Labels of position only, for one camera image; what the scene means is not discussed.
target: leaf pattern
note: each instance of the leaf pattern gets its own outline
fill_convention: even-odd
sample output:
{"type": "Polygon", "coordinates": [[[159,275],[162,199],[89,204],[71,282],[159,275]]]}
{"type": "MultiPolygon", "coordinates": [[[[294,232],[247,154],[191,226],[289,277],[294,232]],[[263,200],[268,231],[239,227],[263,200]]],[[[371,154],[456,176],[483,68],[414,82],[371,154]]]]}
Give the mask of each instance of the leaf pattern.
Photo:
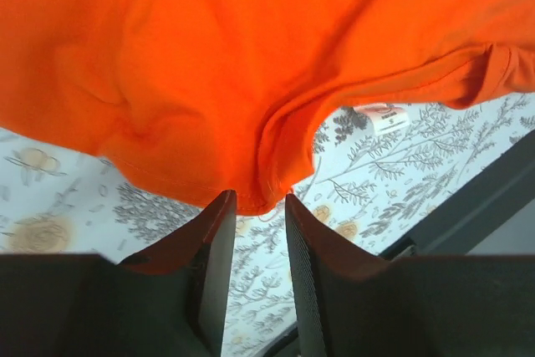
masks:
{"type": "MultiPolygon", "coordinates": [[[[294,193],[323,224],[381,252],[535,130],[534,99],[512,94],[469,110],[395,105],[407,110],[410,126],[380,137],[371,135],[365,115],[341,108],[319,126],[315,172],[294,193]]],[[[39,222],[72,221],[69,251],[101,252],[118,262],[199,213],[132,186],[105,158],[2,129],[0,153],[0,251],[13,242],[16,222],[35,213],[39,222]],[[28,196],[30,190],[36,192],[28,196]]],[[[294,321],[281,201],[262,217],[238,218],[222,354],[261,354],[294,321]]]]}

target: patterned fabric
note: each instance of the patterned fabric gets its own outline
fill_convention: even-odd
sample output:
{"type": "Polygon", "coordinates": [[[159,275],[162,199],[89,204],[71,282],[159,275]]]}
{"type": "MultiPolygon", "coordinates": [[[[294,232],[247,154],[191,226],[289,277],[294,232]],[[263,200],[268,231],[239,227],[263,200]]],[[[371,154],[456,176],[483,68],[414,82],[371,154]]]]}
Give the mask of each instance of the patterned fabric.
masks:
{"type": "MultiPolygon", "coordinates": [[[[401,107],[410,127],[381,137],[364,115],[336,111],[315,136],[314,175],[294,187],[321,222],[374,253],[535,130],[535,95],[460,111],[401,107]]],[[[2,129],[0,172],[4,252],[99,252],[118,262],[199,213],[131,186],[107,160],[2,129]]],[[[256,355],[295,321],[285,236],[282,202],[238,218],[222,355],[256,355]]]]}

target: orange fabric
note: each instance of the orange fabric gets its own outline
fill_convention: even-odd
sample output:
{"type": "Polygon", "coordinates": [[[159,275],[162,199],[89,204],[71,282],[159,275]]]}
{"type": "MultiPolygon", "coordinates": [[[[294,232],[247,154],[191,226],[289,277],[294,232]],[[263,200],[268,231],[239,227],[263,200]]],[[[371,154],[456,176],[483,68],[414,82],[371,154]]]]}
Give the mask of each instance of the orange fabric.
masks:
{"type": "Polygon", "coordinates": [[[0,0],[0,125],[267,212],[340,105],[534,91],[535,0],[0,0]]]}

